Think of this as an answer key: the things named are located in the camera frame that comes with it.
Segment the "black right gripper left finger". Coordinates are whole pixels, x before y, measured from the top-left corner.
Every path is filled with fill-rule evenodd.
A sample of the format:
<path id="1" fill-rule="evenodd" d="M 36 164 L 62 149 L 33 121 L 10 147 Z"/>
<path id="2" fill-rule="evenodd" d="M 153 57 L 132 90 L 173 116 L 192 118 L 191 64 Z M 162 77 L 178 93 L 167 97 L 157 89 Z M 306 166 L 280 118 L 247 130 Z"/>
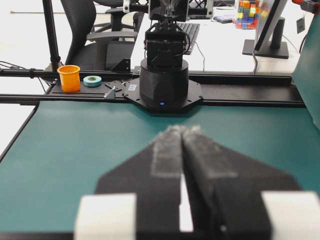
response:
<path id="1" fill-rule="evenodd" d="M 102 175 L 81 198 L 77 240 L 180 238 L 183 126 L 170 126 L 146 148 Z"/>

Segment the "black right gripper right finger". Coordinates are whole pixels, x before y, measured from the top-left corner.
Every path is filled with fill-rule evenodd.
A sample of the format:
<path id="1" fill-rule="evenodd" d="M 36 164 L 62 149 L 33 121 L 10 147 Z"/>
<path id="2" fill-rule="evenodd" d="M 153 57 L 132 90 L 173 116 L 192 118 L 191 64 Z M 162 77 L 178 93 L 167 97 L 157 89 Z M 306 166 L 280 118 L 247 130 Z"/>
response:
<path id="1" fill-rule="evenodd" d="M 288 172 L 203 135 L 181 135 L 185 164 L 208 207 L 214 237 L 224 240 L 317 240 L 320 200 Z"/>

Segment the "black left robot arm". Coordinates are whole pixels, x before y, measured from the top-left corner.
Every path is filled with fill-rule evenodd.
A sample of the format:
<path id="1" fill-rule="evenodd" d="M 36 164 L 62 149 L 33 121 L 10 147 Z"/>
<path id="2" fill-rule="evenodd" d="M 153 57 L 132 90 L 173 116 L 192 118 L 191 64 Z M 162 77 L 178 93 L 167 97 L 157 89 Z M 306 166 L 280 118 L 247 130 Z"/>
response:
<path id="1" fill-rule="evenodd" d="M 180 112 L 203 100 L 199 83 L 189 79 L 183 59 L 191 46 L 190 36 L 178 26 L 187 20 L 186 0 L 151 0 L 145 32 L 146 57 L 140 62 L 139 77 L 125 85 L 124 97 L 150 112 Z"/>

